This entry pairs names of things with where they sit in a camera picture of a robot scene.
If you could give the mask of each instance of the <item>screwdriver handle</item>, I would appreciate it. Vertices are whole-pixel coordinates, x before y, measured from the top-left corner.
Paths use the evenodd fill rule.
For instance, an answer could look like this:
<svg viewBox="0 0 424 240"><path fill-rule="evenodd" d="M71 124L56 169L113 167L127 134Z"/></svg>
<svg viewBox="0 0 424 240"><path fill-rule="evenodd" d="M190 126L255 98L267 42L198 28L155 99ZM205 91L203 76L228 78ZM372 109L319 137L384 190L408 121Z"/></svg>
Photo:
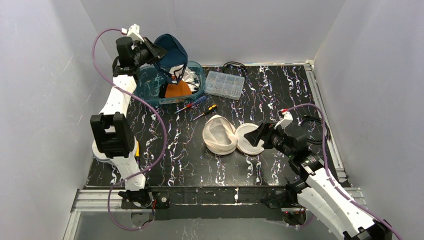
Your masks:
<svg viewBox="0 0 424 240"><path fill-rule="evenodd" d="M210 114L218 108L218 105L214 104L207 108L206 111L203 112L203 115Z"/></svg>

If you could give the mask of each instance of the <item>marble tabletop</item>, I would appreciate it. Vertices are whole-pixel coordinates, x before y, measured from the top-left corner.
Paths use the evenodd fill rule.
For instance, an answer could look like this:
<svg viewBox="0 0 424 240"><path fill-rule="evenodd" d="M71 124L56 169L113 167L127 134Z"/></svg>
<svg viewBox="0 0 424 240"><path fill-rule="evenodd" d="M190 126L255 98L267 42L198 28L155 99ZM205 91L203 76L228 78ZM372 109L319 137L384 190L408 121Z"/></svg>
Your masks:
<svg viewBox="0 0 424 240"><path fill-rule="evenodd" d="M220 72L220 67L204 67L205 76L209 71ZM237 68L227 73L241 75ZM275 122L280 109L303 103L314 103L303 65L248 66L247 78L239 100L211 96L197 108L174 114L183 103L156 107L166 125L168 141L163 160L146 177L155 187L241 187L241 186L284 186L287 180L297 176L290 169L288 158L275 149L265 150L258 156L247 156L236 150L219 156L210 152L202 138L203 127L213 115L198 116L206 106L215 103L219 114L227 118L236 128L244 123L260 125L261 122ZM300 124L304 115L318 116L312 108L298 108L292 111L292 124ZM163 147L163 133L159 121L145 106L131 101L127 112L135 137L140 143L139 166L145 168L156 160ZM303 126L310 136L321 137L322 126L309 122ZM320 145L310 149L322 157ZM335 175L333 161L327 149L330 169ZM86 188L110 187L121 175L114 166L93 160L86 182Z"/></svg>

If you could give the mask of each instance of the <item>white round lid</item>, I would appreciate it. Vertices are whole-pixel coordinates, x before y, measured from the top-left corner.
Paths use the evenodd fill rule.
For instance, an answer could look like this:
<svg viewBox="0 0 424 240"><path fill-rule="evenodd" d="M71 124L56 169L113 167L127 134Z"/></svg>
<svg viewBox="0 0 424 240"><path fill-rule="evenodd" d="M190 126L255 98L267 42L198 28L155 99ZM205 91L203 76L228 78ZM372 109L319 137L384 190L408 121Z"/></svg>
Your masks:
<svg viewBox="0 0 424 240"><path fill-rule="evenodd" d="M247 155L258 155L265 149L262 147L264 144L263 140L259 140L257 146L252 146L250 142L245 138L245 134L255 131L258 125L253 123L244 123L235 130L235 136L237 137L237 148Z"/></svg>

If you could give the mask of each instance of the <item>red and blue screwdriver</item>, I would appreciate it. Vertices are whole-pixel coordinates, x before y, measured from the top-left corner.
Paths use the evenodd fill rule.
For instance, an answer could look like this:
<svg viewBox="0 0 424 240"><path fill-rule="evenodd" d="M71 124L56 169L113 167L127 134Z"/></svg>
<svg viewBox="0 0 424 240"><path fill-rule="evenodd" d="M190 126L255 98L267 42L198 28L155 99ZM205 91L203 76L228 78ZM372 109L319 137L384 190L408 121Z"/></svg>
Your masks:
<svg viewBox="0 0 424 240"><path fill-rule="evenodd" d="M177 114L177 113L181 112L182 110L189 109L193 106L196 106L196 105L202 103L203 101L205 101L206 99L208 99L208 96L202 96L201 98L197 99L196 101L189 103L189 104L187 104L187 106L185 106L185 107L181 108L180 110L174 112L174 114Z"/></svg>

